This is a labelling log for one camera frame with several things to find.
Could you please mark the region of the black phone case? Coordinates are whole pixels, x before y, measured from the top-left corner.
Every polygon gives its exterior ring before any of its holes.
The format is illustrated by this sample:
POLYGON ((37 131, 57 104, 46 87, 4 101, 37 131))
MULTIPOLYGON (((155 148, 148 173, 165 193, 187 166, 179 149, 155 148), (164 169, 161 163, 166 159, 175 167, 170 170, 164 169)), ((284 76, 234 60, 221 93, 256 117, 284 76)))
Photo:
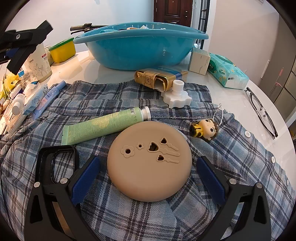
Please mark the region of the black phone case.
POLYGON ((54 168, 56 158, 61 154, 68 154, 73 158, 73 171, 79 167, 79 154, 73 145, 43 147, 39 150, 35 169, 35 180, 44 185, 56 184, 54 168))

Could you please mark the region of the green cream tube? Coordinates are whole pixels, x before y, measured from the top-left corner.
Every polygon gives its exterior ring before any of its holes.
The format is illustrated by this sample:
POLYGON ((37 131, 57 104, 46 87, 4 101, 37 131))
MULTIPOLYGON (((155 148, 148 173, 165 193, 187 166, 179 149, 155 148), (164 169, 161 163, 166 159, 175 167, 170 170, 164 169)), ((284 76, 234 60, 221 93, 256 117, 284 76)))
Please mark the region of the green cream tube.
POLYGON ((80 122, 74 125, 65 125, 62 132, 62 145, 75 145, 94 138, 122 131, 131 125, 142 121, 150 121, 149 107, 130 108, 116 113, 80 122))

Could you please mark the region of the small doll figurine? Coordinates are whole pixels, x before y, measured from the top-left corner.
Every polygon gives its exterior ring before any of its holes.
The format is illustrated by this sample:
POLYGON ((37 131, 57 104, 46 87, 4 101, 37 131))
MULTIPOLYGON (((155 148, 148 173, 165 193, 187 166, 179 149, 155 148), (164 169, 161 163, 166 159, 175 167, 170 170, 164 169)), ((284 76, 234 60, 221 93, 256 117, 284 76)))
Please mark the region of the small doll figurine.
POLYGON ((195 138, 203 138, 206 141, 211 141, 218 134, 219 126, 217 122, 210 118, 203 119, 198 122, 193 122, 190 125, 190 136, 195 138))

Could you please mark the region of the round beige silicone case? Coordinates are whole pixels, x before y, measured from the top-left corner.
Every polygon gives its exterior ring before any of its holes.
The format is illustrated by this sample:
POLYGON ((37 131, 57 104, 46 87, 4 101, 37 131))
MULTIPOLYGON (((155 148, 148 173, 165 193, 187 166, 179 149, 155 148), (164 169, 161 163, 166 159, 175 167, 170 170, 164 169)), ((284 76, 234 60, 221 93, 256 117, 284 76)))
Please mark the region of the round beige silicone case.
POLYGON ((107 157, 107 172, 115 187, 143 202, 161 201, 177 193, 188 180, 191 167, 185 135, 157 121, 123 130, 107 157))

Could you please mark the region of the white plastic knob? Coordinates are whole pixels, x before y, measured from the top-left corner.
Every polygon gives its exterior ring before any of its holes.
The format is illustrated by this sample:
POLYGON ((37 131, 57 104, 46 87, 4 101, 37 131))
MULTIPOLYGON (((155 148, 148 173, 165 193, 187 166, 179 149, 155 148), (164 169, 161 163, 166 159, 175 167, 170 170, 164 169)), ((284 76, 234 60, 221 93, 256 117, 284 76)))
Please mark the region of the white plastic knob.
POLYGON ((169 108, 183 108, 191 104, 192 98, 184 90, 184 81, 174 80, 170 90, 161 94, 169 108))

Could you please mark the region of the yellow plastic bag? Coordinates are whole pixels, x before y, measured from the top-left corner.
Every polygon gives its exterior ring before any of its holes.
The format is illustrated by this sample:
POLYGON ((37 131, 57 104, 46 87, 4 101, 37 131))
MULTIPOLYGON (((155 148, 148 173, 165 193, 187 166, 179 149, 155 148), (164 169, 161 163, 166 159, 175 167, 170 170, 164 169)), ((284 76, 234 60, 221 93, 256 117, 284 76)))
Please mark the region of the yellow plastic bag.
POLYGON ((13 73, 9 73, 6 75, 6 78, 1 80, 1 94, 0 99, 8 99, 8 96, 13 91, 13 89, 17 86, 20 78, 18 75, 14 75, 13 73))

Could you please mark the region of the yellow box green rim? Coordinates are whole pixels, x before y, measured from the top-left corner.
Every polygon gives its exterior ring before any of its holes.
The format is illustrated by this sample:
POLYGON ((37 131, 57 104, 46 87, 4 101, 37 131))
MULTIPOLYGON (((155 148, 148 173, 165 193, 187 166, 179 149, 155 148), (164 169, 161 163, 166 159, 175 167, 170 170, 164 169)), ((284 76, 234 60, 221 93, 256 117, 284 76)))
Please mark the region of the yellow box green rim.
POLYGON ((49 48, 49 52, 55 63, 65 62, 76 54, 74 38, 63 40, 49 48))

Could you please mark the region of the white plastic bottle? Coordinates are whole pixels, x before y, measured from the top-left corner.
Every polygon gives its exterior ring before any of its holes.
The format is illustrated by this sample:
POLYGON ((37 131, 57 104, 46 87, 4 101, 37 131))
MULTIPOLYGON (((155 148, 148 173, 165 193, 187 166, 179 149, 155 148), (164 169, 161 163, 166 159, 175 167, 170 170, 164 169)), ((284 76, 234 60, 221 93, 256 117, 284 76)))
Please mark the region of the white plastic bottle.
POLYGON ((20 114, 20 112, 23 110, 25 106, 25 100, 26 100, 26 97, 22 93, 19 93, 16 95, 16 97, 13 100, 13 103, 12 103, 13 105, 11 109, 13 115, 20 114))

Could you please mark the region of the light blue sachet pack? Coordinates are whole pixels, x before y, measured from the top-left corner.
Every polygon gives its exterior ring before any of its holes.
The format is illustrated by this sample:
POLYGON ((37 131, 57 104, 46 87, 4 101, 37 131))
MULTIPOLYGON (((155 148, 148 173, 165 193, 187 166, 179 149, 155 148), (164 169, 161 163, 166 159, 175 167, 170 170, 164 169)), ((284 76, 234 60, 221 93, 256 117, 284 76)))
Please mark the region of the light blue sachet pack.
POLYGON ((30 113, 32 113, 37 106, 39 105, 39 103, 41 102, 41 100, 43 99, 43 97, 46 95, 46 93, 48 92, 48 85, 45 84, 43 86, 41 86, 34 94, 33 96, 28 100, 27 104, 24 106, 23 109, 23 115, 27 116, 30 113))

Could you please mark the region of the blue plaid shirt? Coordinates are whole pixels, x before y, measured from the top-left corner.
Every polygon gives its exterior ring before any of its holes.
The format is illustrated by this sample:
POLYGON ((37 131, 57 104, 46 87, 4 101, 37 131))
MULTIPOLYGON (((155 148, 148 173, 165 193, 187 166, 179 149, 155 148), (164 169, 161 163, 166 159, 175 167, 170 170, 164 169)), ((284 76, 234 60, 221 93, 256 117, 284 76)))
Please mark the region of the blue plaid shirt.
POLYGON ((100 161, 86 174, 92 185, 80 202, 99 239, 197 240, 219 210, 197 166, 205 156, 238 184, 262 184, 276 240, 295 204, 285 171, 234 114, 218 110, 207 87, 187 83, 185 90, 191 104, 170 109, 159 92, 134 81, 76 81, 38 119, 29 116, 13 135, 1 136, 1 215, 16 236, 25 235, 40 149, 59 146, 65 127, 148 107, 150 121, 75 145, 80 166, 91 156, 100 161))

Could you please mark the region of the gold cigarette box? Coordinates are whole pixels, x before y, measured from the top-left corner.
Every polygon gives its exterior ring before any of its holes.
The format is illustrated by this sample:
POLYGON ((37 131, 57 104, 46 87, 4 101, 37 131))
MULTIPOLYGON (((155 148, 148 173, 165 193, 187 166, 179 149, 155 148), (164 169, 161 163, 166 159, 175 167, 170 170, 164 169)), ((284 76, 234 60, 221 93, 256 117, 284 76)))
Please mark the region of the gold cigarette box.
POLYGON ((173 87, 174 80, 187 81, 188 71, 172 66, 158 66, 155 68, 145 68, 134 73, 136 83, 148 88, 166 92, 173 87))

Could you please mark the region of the green tissue pack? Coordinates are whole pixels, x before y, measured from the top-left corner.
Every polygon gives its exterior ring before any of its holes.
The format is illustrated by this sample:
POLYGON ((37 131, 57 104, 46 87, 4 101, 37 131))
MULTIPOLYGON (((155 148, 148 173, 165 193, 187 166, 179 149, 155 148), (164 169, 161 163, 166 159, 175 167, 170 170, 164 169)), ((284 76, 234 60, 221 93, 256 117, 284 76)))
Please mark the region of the green tissue pack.
POLYGON ((209 53, 210 62, 208 72, 213 75, 224 87, 243 90, 249 77, 232 61, 222 55, 209 53))

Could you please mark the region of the beige refrigerator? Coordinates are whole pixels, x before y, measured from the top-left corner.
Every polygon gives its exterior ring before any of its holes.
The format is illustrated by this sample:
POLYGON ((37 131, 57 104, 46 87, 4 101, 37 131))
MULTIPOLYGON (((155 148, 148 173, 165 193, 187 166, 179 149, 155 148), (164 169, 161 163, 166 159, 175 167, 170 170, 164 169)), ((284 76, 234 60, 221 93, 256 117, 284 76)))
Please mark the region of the beige refrigerator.
POLYGON ((285 88, 294 61, 295 37, 283 18, 279 18, 275 47, 259 88, 268 96, 284 120, 295 108, 295 98, 285 88))

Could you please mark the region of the bicycle handlebar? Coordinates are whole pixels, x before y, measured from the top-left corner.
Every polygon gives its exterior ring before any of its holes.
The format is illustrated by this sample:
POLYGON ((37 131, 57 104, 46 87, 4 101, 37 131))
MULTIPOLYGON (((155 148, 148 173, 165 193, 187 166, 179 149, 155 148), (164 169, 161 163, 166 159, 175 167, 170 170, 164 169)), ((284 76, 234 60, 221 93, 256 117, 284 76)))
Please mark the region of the bicycle handlebar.
POLYGON ((93 29, 102 28, 102 27, 106 27, 106 25, 93 25, 92 23, 85 23, 84 25, 70 27, 70 32, 71 32, 70 34, 73 35, 79 32, 86 33, 93 29))

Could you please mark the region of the black frame eyeglasses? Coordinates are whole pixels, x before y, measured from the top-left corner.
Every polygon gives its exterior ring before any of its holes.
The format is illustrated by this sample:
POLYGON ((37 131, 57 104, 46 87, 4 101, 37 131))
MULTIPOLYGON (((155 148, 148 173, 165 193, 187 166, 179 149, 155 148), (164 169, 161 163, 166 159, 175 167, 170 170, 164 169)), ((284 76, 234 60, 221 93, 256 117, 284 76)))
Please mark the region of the black frame eyeglasses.
POLYGON ((273 139, 277 138, 278 132, 275 128, 275 125, 274 125, 270 115, 268 114, 267 110, 264 108, 263 104, 260 102, 258 97, 255 95, 255 93, 249 87, 246 87, 246 89, 244 91, 251 103, 252 108, 254 109, 257 117, 259 118, 259 120, 260 120, 261 124, 263 125, 263 127, 265 128, 265 130, 269 133, 269 135, 273 139))

